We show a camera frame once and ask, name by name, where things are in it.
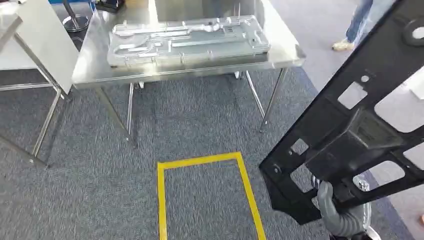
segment black object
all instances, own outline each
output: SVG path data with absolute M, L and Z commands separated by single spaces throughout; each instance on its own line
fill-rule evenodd
M 109 13 L 116 14 L 118 10 L 124 5 L 124 0 L 105 0 L 105 1 L 96 1 L 95 8 L 97 10 L 106 11 Z
M 340 212 L 424 183 L 424 171 L 403 155 L 424 142 L 424 126 L 402 133 L 374 111 L 380 100 L 424 65 L 424 40 L 412 38 L 413 30 L 424 27 L 423 9 L 423 0 L 396 1 L 263 160 L 259 169 L 273 209 L 299 224 L 321 218 L 312 203 L 317 190 L 303 192 L 290 177 L 302 164 L 333 184 Z M 362 82 L 362 76 L 369 80 Z M 338 97 L 353 82 L 367 96 L 347 109 Z M 301 154 L 292 149 L 299 139 L 308 145 Z M 396 163 L 405 176 L 371 191 L 353 184 L 354 176 L 385 161 Z M 341 192 L 349 195 L 338 196 Z

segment yellow tape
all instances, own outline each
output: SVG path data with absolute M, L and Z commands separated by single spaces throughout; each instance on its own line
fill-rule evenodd
M 159 236 L 167 240 L 167 207 L 165 203 L 165 169 L 162 163 L 157 163 L 157 197 L 159 199 Z
M 261 216 L 259 215 L 258 206 L 256 205 L 255 196 L 252 191 L 252 186 L 249 182 L 249 176 L 243 162 L 241 152 L 230 152 L 211 156 L 202 156 L 184 160 L 158 162 L 157 163 L 157 197 L 159 201 L 159 239 L 167 240 L 167 210 L 165 203 L 165 169 L 182 168 L 200 164 L 208 164 L 226 160 L 237 161 L 238 169 L 240 170 L 241 179 L 243 181 L 244 190 L 246 191 L 247 201 L 252 213 L 253 222 L 256 227 L 257 239 L 265 240 L 264 227 L 262 226 Z
M 256 205 L 255 196 L 253 195 L 252 186 L 249 181 L 248 172 L 246 171 L 245 163 L 243 162 L 242 154 L 237 152 L 237 164 L 240 170 L 241 180 L 243 181 L 244 190 L 246 191 L 247 201 L 249 202 L 250 211 L 253 216 L 254 226 L 256 227 L 257 239 L 265 240 L 265 231 L 262 226 L 261 216 L 259 215 L 258 206 Z

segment white panel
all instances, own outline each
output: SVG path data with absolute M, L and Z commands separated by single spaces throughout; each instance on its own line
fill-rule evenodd
M 35 68 L 37 68 L 35 63 L 13 38 L 0 51 L 0 71 Z
M 22 19 L 17 33 L 69 92 L 78 51 L 48 0 L 28 0 L 17 14 Z

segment shoe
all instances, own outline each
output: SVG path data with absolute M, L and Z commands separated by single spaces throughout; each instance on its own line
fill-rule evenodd
M 347 51 L 347 50 L 353 50 L 355 48 L 355 44 L 348 42 L 346 39 L 336 42 L 332 45 L 331 49 L 334 51 Z

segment gray carpet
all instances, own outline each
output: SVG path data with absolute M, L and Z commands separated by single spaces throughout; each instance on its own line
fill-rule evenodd
M 277 74 L 251 73 L 264 103 Z M 34 70 L 1 71 L 0 80 L 43 78 Z M 127 88 L 106 89 L 121 116 Z M 53 96 L 51 89 L 2 92 L 1 133 L 30 150 Z M 299 226 L 271 209 L 258 170 L 314 96 L 305 72 L 293 69 L 261 134 L 245 80 L 221 75 L 149 83 L 134 94 L 133 149 L 93 91 L 76 90 L 71 103 L 60 101 L 41 149 L 51 169 L 33 167 L 0 144 L 0 239 L 158 239 L 157 162 L 241 151 L 267 239 L 326 240 L 321 221 Z M 170 240 L 256 239 L 235 163 L 170 169 L 165 177 Z M 294 177 L 309 182 L 304 171 Z M 384 240 L 407 239 L 388 227 L 378 207 L 372 225 Z

